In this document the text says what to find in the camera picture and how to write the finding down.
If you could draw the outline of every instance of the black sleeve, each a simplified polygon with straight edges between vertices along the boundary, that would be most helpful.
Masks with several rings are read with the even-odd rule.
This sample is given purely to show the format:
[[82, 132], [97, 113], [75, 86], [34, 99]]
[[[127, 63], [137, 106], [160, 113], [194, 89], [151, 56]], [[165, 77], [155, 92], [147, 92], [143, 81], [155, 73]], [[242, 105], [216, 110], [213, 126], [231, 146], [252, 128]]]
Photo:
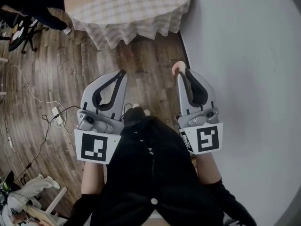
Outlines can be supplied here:
[[206, 187], [214, 194], [222, 210], [232, 219], [239, 220], [246, 226], [257, 225], [246, 208], [237, 202], [235, 197], [225, 188], [222, 180], [206, 185]]
[[71, 211], [71, 216], [64, 226], [83, 226], [95, 208], [99, 195], [83, 194]]

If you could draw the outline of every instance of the forearm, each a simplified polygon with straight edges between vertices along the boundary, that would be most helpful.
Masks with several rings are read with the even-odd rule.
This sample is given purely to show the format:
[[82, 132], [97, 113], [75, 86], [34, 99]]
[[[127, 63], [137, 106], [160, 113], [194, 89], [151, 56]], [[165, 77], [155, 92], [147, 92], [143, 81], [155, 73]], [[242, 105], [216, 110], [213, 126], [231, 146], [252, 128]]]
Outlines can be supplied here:
[[203, 184], [213, 184], [222, 177], [211, 153], [196, 155], [198, 178]]
[[103, 187], [103, 165], [86, 162], [81, 182], [81, 194], [99, 194]]
[[11, 13], [19, 13], [19, 11], [14, 10], [13, 8], [11, 8], [11, 7], [8, 6], [8, 5], [3, 5], [3, 6], [1, 7], [1, 9], [2, 9], [2, 10], [5, 10], [5, 11], [7, 11], [7, 12], [11, 12]]

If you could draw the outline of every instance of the person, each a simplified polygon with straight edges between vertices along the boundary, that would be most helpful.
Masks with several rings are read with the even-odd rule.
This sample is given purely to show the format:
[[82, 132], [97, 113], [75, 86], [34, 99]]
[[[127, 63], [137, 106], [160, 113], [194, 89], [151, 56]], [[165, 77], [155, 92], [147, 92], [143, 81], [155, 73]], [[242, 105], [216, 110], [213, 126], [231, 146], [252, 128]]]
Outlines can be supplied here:
[[24, 205], [34, 196], [39, 195], [45, 188], [60, 189], [60, 185], [52, 177], [44, 178], [39, 174], [35, 179], [30, 180], [20, 190], [8, 195], [7, 204], [2, 209], [2, 220], [5, 225], [21, 223], [26, 219], [26, 214], [22, 212]]
[[64, 31], [65, 34], [71, 32], [66, 22], [51, 15], [48, 10], [48, 8], [58, 8], [65, 11], [64, 0], [0, 0], [0, 8], [8, 12], [20, 13], [22, 16], [32, 16], [44, 25]]
[[243, 225], [256, 225], [224, 187], [211, 153], [196, 155], [196, 173], [173, 129], [137, 104], [123, 119], [106, 184], [103, 165], [86, 162], [81, 198], [64, 226], [223, 226], [224, 213]]

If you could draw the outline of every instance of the white cloth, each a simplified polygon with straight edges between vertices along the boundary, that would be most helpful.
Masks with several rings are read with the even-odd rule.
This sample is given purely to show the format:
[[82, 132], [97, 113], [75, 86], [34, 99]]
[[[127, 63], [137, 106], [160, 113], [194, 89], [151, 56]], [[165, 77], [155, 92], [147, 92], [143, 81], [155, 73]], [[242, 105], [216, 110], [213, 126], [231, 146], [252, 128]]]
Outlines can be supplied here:
[[2, 219], [5, 226], [14, 225], [10, 222], [10, 217], [12, 216], [11, 209], [21, 212], [23, 206], [26, 205], [32, 197], [39, 195], [45, 188], [52, 188], [54, 186], [54, 182], [50, 178], [35, 178], [26, 183], [20, 190], [10, 193], [8, 195], [7, 205], [5, 205], [2, 210]]

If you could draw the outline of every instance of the person's foot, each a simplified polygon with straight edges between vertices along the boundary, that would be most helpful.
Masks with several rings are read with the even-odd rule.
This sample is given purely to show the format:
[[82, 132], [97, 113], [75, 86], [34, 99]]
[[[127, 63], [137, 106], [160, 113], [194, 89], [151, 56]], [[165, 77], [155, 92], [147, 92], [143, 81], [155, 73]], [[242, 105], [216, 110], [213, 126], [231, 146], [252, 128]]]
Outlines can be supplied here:
[[52, 177], [48, 176], [47, 178], [49, 178], [49, 179], [52, 181], [53, 187], [55, 187], [55, 188], [57, 188], [57, 189], [60, 189], [60, 188], [61, 188], [61, 186], [59, 185], [59, 183], [58, 183], [57, 181], [53, 180]]
[[64, 31], [65, 34], [68, 35], [69, 33], [71, 33], [72, 30], [71, 30], [70, 27], [67, 27], [67, 28], [65, 28], [63, 31]]
[[37, 176], [37, 178], [38, 178], [38, 179], [44, 179], [44, 176], [43, 176], [42, 174], [39, 174], [39, 175]]
[[151, 112], [150, 112], [149, 110], [144, 110], [144, 114], [145, 114], [146, 116], [150, 116], [150, 115], [151, 115]]

